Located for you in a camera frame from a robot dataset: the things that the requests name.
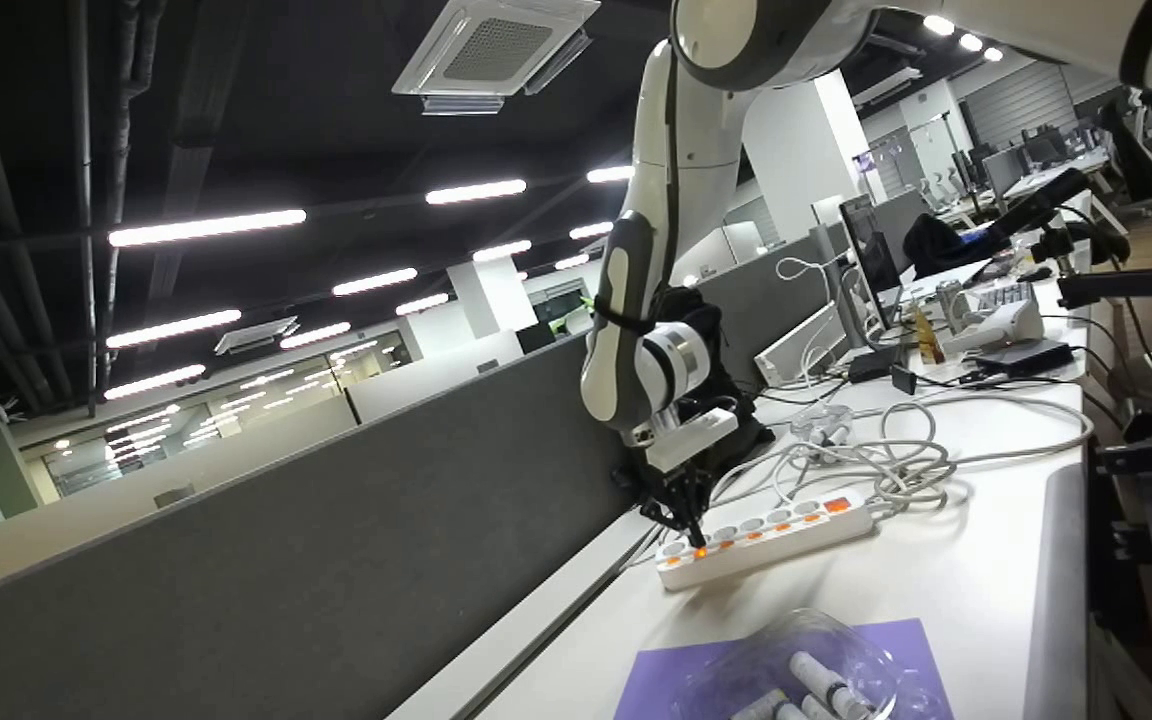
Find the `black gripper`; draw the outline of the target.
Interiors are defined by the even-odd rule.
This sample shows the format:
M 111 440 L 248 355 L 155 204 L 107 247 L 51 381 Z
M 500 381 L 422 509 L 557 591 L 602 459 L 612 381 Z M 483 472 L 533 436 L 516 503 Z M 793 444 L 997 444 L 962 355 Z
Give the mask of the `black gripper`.
M 708 385 L 657 413 L 642 391 L 616 409 L 624 444 L 616 478 L 629 500 L 662 528 L 682 528 L 689 547 L 708 547 L 704 517 L 716 485 L 773 444 L 753 399 L 736 385 Z

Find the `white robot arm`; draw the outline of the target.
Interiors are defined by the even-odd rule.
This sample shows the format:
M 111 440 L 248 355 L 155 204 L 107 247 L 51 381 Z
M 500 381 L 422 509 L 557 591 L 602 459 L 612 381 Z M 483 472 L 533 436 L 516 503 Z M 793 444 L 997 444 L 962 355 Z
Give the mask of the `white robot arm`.
M 1152 0 L 670 0 L 633 125 L 579 399 L 633 451 L 639 512 L 704 547 L 710 488 L 767 429 L 720 364 L 720 310 L 670 282 L 736 191 L 758 93 L 834 73 L 883 11 L 1152 86 Z

